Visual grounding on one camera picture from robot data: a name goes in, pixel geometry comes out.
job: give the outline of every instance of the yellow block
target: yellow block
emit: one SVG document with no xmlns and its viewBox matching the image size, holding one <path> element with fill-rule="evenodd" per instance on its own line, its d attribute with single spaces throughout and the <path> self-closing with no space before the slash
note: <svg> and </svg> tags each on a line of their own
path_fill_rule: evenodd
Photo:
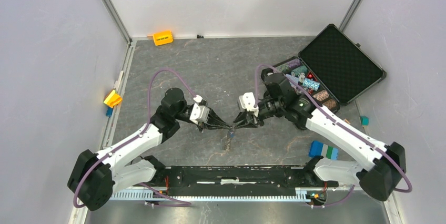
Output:
<svg viewBox="0 0 446 224">
<path fill-rule="evenodd" d="M 116 105 L 118 105 L 119 103 L 121 103 L 121 101 L 123 101 L 123 99 L 121 98 L 121 96 L 119 94 L 116 93 L 116 91 L 113 89 L 106 97 L 104 100 L 104 104 L 113 108 Z"/>
<path fill-rule="evenodd" d="M 154 33 L 153 39 L 156 46 L 168 44 L 174 41 L 174 37 L 172 36 L 172 31 L 170 30 Z"/>
</svg>

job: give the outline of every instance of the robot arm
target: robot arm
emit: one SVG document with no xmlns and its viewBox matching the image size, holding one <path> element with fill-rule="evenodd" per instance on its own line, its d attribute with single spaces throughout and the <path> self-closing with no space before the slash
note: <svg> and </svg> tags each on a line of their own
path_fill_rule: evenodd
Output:
<svg viewBox="0 0 446 224">
<path fill-rule="evenodd" d="M 95 154 L 90 150 L 85 150 L 79 155 L 68 181 L 69 189 L 75 192 L 86 171 L 104 158 L 81 185 L 78 194 L 78 198 L 89 210 L 97 210 L 108 201 L 112 194 L 129 186 L 152 180 L 156 169 L 149 160 L 143 159 L 135 164 L 127 164 L 148 149 L 172 137 L 180 128 L 177 120 L 195 124 L 200 131 L 231 128 L 206 106 L 207 102 L 200 96 L 194 98 L 194 101 L 193 105 L 188 105 L 183 91 L 179 88 L 167 90 L 161 106 L 151 117 L 147 129 L 147 124 L 144 124 L 136 132 L 107 149 Z M 121 148 L 110 155 L 110 152 L 118 147 Z"/>
<path fill-rule="evenodd" d="M 324 136 L 356 160 L 337 161 L 314 157 L 306 166 L 309 172 L 322 181 L 359 184 L 373 198 L 387 200 L 402 177 L 377 149 L 388 154 L 406 172 L 404 148 L 401 145 L 394 142 L 388 146 L 373 139 L 322 106 L 324 114 L 305 95 L 296 94 L 283 74 L 267 76 L 265 85 L 267 91 L 257 107 L 254 105 L 253 93 L 239 97 L 241 112 L 234 121 L 236 128 L 263 126 L 267 118 L 284 116 L 297 128 L 309 129 Z M 367 139 L 374 147 L 369 147 L 354 134 Z"/>
</svg>

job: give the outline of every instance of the white backdrop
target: white backdrop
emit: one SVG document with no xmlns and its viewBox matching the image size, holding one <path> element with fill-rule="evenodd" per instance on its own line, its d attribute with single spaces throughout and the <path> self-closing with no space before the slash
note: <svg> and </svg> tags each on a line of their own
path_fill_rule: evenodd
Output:
<svg viewBox="0 0 446 224">
<path fill-rule="evenodd" d="M 68 223 L 127 44 L 101 0 L 0 0 L 0 223 Z"/>
<path fill-rule="evenodd" d="M 132 37 L 316 35 L 352 0 L 112 0 Z"/>
<path fill-rule="evenodd" d="M 410 194 L 396 193 L 405 223 L 445 223 L 446 7 L 444 0 L 363 0 L 346 34 L 387 71 L 358 98 L 370 134 L 406 149 Z M 407 188 L 404 181 L 399 188 Z M 434 192 L 432 200 L 426 195 Z"/>
</svg>

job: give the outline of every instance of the open case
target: open case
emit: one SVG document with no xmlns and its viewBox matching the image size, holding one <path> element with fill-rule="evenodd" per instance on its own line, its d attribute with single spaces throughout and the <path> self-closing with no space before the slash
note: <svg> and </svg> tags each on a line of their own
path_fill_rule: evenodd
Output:
<svg viewBox="0 0 446 224">
<path fill-rule="evenodd" d="M 359 48 L 359 44 L 353 43 L 334 24 L 329 24 L 297 57 L 274 65 L 285 74 L 291 74 L 299 66 L 305 66 L 320 83 L 318 91 L 326 90 L 336 101 L 333 111 L 339 110 L 339 105 L 354 101 L 386 77 L 386 72 Z M 271 69 L 264 69 L 261 78 L 271 73 Z"/>
</svg>

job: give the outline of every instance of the black motor joint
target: black motor joint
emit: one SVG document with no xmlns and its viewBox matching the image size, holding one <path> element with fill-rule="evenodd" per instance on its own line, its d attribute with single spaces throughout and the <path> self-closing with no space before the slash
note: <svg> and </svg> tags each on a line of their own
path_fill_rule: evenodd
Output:
<svg viewBox="0 0 446 224">
<path fill-rule="evenodd" d="M 263 120 L 276 116 L 284 116 L 298 129 L 305 130 L 305 124 L 316 108 L 305 95 L 298 95 L 282 73 L 265 77 L 267 91 L 258 103 L 259 114 L 243 111 L 234 120 L 236 128 L 263 126 Z"/>
<path fill-rule="evenodd" d="M 202 100 L 199 106 L 207 106 L 207 101 Z M 194 105 L 188 105 L 184 98 L 184 93 L 180 88 L 170 88 L 166 91 L 161 105 L 150 119 L 150 123 L 154 124 L 161 133 L 163 133 L 163 142 L 170 138 L 179 129 L 177 120 L 181 120 L 190 124 L 195 124 L 190 120 Z M 200 131 L 204 129 L 230 129 L 231 126 L 223 121 L 212 108 L 209 108 L 209 114 L 206 122 L 200 122 L 197 125 Z"/>
</svg>

